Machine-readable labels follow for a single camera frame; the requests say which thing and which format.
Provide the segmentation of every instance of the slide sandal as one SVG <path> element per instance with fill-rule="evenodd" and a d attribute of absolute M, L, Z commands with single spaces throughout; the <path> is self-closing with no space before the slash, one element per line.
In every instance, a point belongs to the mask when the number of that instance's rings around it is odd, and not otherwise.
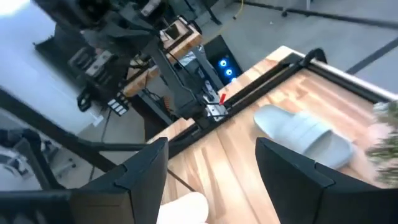
<path fill-rule="evenodd" d="M 347 139 L 306 111 L 294 114 L 265 105 L 254 113 L 254 122 L 276 143 L 332 169 L 343 167 L 353 155 Z"/>

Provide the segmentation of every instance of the wooden board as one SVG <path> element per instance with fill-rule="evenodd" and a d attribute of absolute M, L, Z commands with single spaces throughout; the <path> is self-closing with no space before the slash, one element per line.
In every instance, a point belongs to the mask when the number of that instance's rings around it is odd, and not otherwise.
<path fill-rule="evenodd" d="M 293 50 L 287 47 L 279 48 L 242 74 L 236 82 L 220 90 L 219 94 L 226 93 L 227 98 L 231 97 L 291 52 Z M 328 65 L 322 66 L 335 70 Z M 335 72 L 339 76 L 347 75 L 338 70 Z M 354 81 L 389 98 L 396 98 L 396 95 L 355 77 Z M 169 160 L 169 169 L 208 199 L 208 223 L 279 223 L 254 155 L 256 138 L 267 136 L 254 124 L 253 114 L 269 103 L 294 113 L 307 110 L 331 124 L 337 133 L 346 136 L 356 146 L 352 161 L 340 171 L 377 185 L 370 173 L 371 167 L 364 156 L 366 149 L 362 144 L 368 127 L 373 123 L 372 104 L 303 70 Z M 192 123 L 192 120 L 180 119 L 151 141 L 160 136 L 170 139 Z M 165 188 L 165 192 L 175 193 L 172 196 L 168 194 L 164 202 L 175 200 L 186 192 L 186 189 L 176 189 L 169 181 Z"/>
<path fill-rule="evenodd" d="M 180 37 L 181 38 L 184 34 L 188 32 L 188 29 L 184 26 L 183 22 L 181 20 L 176 20 L 174 24 L 177 25 L 177 29 L 180 32 Z M 186 55 L 192 48 L 198 46 L 201 43 L 201 34 L 195 30 L 193 26 L 190 25 L 190 28 L 193 30 L 193 33 L 187 37 L 183 42 L 178 44 L 174 49 L 171 50 L 171 54 L 173 54 L 174 57 L 180 58 Z M 164 47 L 167 49 L 170 47 L 176 40 L 165 37 L 165 33 L 161 32 L 161 38 L 164 43 Z M 174 63 L 175 60 L 167 54 L 167 58 Z M 127 78 L 133 76 L 136 72 L 138 72 L 138 69 L 133 69 L 130 68 L 129 73 L 127 75 Z M 152 68 L 147 69 L 144 71 L 143 74 L 141 74 L 139 77 L 137 77 L 134 81 L 129 83 L 125 88 L 124 88 L 124 94 L 126 96 L 134 96 L 138 91 L 142 90 L 143 87 L 145 86 L 146 82 L 149 82 L 151 79 L 154 77 L 158 76 L 160 74 L 159 69 L 157 66 L 154 66 Z"/>

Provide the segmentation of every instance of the white wall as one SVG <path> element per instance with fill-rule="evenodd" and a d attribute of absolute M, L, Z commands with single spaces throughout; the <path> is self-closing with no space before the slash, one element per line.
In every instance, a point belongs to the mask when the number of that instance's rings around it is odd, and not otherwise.
<path fill-rule="evenodd" d="M 32 44 L 53 35 L 54 27 L 54 22 L 29 2 L 13 15 L 0 16 L 0 86 L 62 128 L 79 133 L 95 120 L 97 108 L 80 112 L 78 90 L 47 65 Z"/>

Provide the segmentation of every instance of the yellow cable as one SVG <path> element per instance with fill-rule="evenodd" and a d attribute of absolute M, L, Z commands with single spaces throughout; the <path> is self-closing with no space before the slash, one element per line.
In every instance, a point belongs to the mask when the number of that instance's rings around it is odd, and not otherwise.
<path fill-rule="evenodd" d="M 223 26 L 221 27 L 220 30 L 218 30 L 217 32 L 215 32 L 215 33 L 211 36 L 211 38 L 204 40 L 204 41 L 203 41 L 203 45 L 207 44 L 208 42 L 210 42 L 211 40 L 213 40 L 214 38 L 216 38 L 218 35 L 221 35 L 227 28 L 229 28 L 229 26 L 234 22 L 234 20 L 236 20 L 236 19 L 238 18 L 238 16 L 242 13 L 243 5 L 244 5 L 243 2 L 244 2 L 244 0 L 241 0 L 241 7 L 239 8 L 239 10 L 238 10 L 237 13 L 235 14 L 235 16 L 234 16 L 231 20 L 229 20 L 225 25 L 223 25 Z"/>

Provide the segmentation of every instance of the gray floor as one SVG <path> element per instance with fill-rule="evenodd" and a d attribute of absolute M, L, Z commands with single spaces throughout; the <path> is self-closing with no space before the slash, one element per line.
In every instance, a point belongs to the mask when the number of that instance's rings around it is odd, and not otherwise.
<path fill-rule="evenodd" d="M 315 0 L 312 10 L 345 14 L 351 16 L 371 17 L 398 21 L 395 0 Z M 317 17 L 305 17 L 289 14 L 282 18 L 280 12 L 253 6 L 245 6 L 243 13 L 236 21 L 230 22 L 239 4 L 232 4 L 216 15 L 227 27 L 222 35 L 235 55 L 243 70 L 255 63 L 281 45 L 286 45 L 306 53 L 315 47 L 325 50 L 329 64 L 346 70 L 367 55 L 387 44 L 398 36 L 397 31 L 362 26 Z M 204 39 L 209 39 L 219 32 L 220 27 L 212 22 L 203 27 Z M 398 68 L 394 65 L 398 50 L 393 50 L 357 76 L 393 92 L 398 92 Z M 167 95 L 169 91 L 160 80 L 150 84 L 153 91 Z M 81 137 L 99 141 L 104 124 L 97 128 L 88 128 Z M 142 118 L 130 111 L 127 116 L 112 116 L 109 122 L 105 142 L 144 142 Z M 107 153 L 112 161 L 120 163 L 132 153 Z M 87 182 L 91 166 L 84 161 L 78 162 L 78 168 L 71 172 L 63 183 L 67 187 L 79 187 Z M 96 170 L 95 177 L 101 175 Z"/>

